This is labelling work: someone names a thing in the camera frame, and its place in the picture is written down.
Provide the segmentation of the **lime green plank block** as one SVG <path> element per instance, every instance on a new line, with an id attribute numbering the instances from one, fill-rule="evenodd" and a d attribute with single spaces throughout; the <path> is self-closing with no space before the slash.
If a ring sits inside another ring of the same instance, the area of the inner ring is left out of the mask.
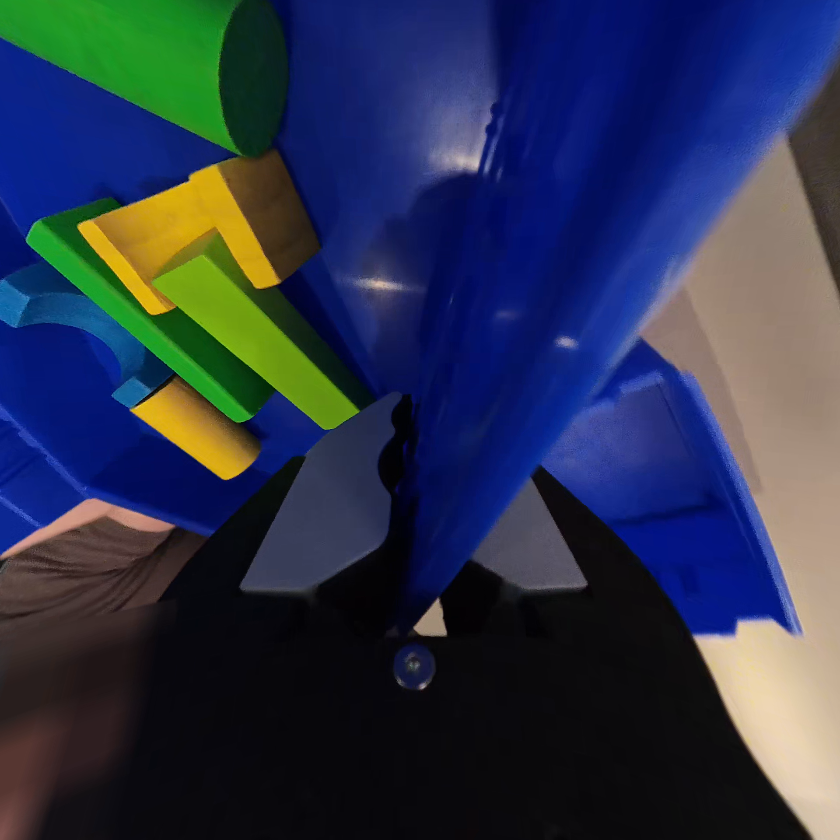
<path id="1" fill-rule="evenodd" d="M 217 231 L 180 250 L 152 285 L 321 428 L 375 402 L 278 287 L 251 283 Z"/>

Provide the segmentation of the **blue plastic bin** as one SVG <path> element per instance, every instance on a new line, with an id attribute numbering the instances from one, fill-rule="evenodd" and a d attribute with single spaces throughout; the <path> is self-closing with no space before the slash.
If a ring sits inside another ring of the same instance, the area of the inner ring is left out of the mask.
<path id="1" fill-rule="evenodd" d="M 407 630 L 634 348 L 660 298 L 799 116 L 838 2 L 271 2 L 288 55 L 279 152 L 320 250 L 276 287 L 376 403 L 383 544 L 313 595 Z M 2 40 L 2 280 L 32 224 L 121 206 L 240 156 Z M 212 536 L 240 585 L 329 431 L 275 391 L 223 480 L 112 398 L 81 330 L 2 321 L 2 549 L 101 498 Z"/>
<path id="2" fill-rule="evenodd" d="M 644 563 L 695 635 L 802 624 L 697 379 L 639 340 L 542 462 Z"/>

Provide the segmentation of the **yellow arch block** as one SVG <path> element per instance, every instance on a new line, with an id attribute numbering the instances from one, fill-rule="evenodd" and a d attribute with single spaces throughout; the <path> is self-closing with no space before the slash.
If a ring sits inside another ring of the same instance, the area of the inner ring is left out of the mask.
<path id="1" fill-rule="evenodd" d="M 277 150 L 209 165 L 143 200 L 94 211 L 77 230 L 151 316 L 176 308 L 154 281 L 209 235 L 221 236 L 256 289 L 279 285 L 320 250 Z"/>

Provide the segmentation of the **blue arch block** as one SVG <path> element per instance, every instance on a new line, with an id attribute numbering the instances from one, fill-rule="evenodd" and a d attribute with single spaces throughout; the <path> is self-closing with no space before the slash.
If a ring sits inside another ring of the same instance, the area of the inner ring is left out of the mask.
<path id="1" fill-rule="evenodd" d="M 99 340 L 119 365 L 119 384 L 112 398 L 128 408 L 142 403 L 175 375 L 131 332 L 46 262 L 22 268 L 2 280 L 1 319 L 15 329 L 54 324 L 81 330 Z"/>

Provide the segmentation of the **green cylinder block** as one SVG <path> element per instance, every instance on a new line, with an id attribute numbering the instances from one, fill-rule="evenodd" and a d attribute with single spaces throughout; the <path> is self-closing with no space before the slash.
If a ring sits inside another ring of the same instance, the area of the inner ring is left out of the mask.
<path id="1" fill-rule="evenodd" d="M 267 1 L 3 1 L 2 40 L 240 156 L 273 144 L 287 43 Z"/>

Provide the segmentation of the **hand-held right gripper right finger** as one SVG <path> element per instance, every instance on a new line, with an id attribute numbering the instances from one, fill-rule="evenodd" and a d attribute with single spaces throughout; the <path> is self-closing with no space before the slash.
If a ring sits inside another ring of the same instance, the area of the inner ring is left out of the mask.
<path id="1" fill-rule="evenodd" d="M 470 561 L 522 593 L 582 592 L 587 587 L 533 479 L 521 487 Z"/>

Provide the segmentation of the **yellow cylinder block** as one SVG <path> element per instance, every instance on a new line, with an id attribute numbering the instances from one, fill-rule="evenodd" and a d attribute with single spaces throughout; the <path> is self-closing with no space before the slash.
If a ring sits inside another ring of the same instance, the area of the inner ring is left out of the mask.
<path id="1" fill-rule="evenodd" d="M 240 476 L 261 454 L 255 435 L 176 374 L 130 411 L 221 480 Z"/>

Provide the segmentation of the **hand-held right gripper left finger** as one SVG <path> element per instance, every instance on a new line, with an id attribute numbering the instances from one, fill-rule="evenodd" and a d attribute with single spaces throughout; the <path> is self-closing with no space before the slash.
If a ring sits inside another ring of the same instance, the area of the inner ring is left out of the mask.
<path id="1" fill-rule="evenodd" d="M 326 433 L 307 453 L 241 582 L 242 592 L 313 591 L 384 542 L 392 494 L 380 469 L 403 396 L 390 393 Z"/>

